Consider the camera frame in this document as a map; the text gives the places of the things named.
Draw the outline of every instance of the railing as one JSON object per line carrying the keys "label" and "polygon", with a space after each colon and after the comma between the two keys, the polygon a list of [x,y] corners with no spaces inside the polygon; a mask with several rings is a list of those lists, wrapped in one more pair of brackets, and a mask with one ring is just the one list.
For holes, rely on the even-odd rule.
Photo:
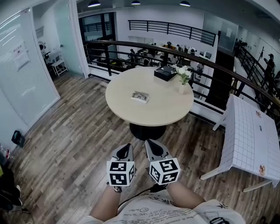
{"label": "railing", "polygon": [[214,46],[216,34],[186,25],[149,20],[128,20],[130,30],[154,31],[198,40]]}
{"label": "railing", "polygon": [[[256,86],[263,89],[269,95],[277,97],[280,96],[279,89],[277,88],[273,79],[273,77],[275,77],[275,74],[267,74],[260,63],[240,44],[236,46],[235,56],[240,60],[241,65],[247,73],[247,78],[249,80],[251,80]],[[272,81],[269,83],[268,79],[265,79],[265,76],[271,76]],[[269,102],[266,102],[266,99],[257,92],[256,99],[258,99],[259,102],[262,102],[266,106],[269,105]]]}
{"label": "railing", "polygon": [[[218,81],[220,83],[221,87],[227,87],[231,89],[231,93],[240,96],[243,95],[244,97],[248,98],[249,100],[253,101],[259,107],[261,110],[266,113],[268,116],[273,118],[276,122],[277,130],[280,130],[280,103],[278,99],[275,99],[273,96],[269,95],[266,91],[264,91],[260,86],[255,85],[250,80],[234,73],[233,71],[230,71],[218,64],[215,64],[209,60],[203,59],[201,57],[197,57],[191,54],[183,53],[178,50],[172,50],[165,47],[157,47],[154,45],[147,45],[147,44],[141,44],[141,43],[134,43],[134,42],[122,42],[122,41],[87,41],[84,42],[85,48],[85,54],[87,57],[87,62],[89,63],[90,67],[101,69],[108,71],[109,75],[111,76],[113,74],[119,74],[122,71],[134,68],[136,66],[162,66],[162,65],[168,65],[172,66],[174,65],[173,62],[169,60],[171,56],[176,56],[178,58],[177,65],[183,65],[183,62],[185,59],[188,59],[193,62],[199,62],[205,66],[208,66],[209,68],[213,68],[214,70],[220,70],[225,73],[225,75],[230,75],[232,80],[232,85],[229,85],[227,83],[224,83],[216,78],[213,78],[211,75],[201,73],[199,71],[196,71],[193,67],[189,67],[189,70],[192,71],[192,78],[189,81],[190,85],[193,88],[193,92],[195,94],[195,102],[198,104],[201,104],[213,111],[216,111],[218,113],[222,113],[221,110],[216,109],[215,107],[203,103],[202,101],[208,98],[211,98],[208,94],[204,94],[204,91],[200,91],[201,88],[204,88],[206,90],[213,89],[211,86],[208,86],[205,83],[201,83],[199,79],[197,79],[197,76],[205,77],[206,79],[211,79]],[[109,50],[111,47],[117,47],[117,46],[129,46],[134,48],[140,48],[140,50],[136,54],[128,53],[128,52],[121,52],[117,50]],[[161,52],[161,56],[159,58],[154,58],[154,52]],[[112,57],[110,54],[119,55],[118,57]],[[235,83],[237,81],[241,82],[241,85],[239,88],[236,88]],[[258,99],[253,98],[252,96],[244,93],[242,91],[244,86],[248,86],[252,88],[256,93],[261,95],[265,99],[265,104],[261,101],[258,101]]]}
{"label": "railing", "polygon": [[[84,32],[90,32],[90,31],[101,31],[102,30],[102,24],[100,23],[92,23],[83,25]],[[110,22],[105,22],[105,30],[110,30]]]}

